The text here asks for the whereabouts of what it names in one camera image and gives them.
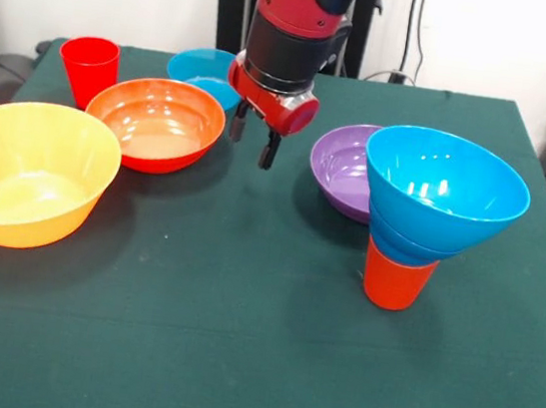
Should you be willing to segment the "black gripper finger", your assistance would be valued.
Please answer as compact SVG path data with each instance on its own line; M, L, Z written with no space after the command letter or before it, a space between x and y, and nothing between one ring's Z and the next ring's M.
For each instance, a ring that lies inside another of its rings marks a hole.
M265 145L264 149L262 150L261 157L259 158L258 166L261 168L261 170L269 170L271 168L280 143L280 134L278 134L276 131L270 130L269 142Z
M229 136L233 143L238 143L242 139L242 135L244 133L246 125L247 112L249 109L250 104L248 103L248 101L241 100L238 103L229 132Z

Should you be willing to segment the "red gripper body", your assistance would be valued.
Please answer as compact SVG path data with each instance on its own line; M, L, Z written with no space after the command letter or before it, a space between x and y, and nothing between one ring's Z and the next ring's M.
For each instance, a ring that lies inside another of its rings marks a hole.
M241 50L230 65L229 84L241 100L248 101L250 110L271 130L286 137L300 132L312 122L320 107L317 96L313 94L314 83L296 92L274 90L253 77L249 65L247 51Z

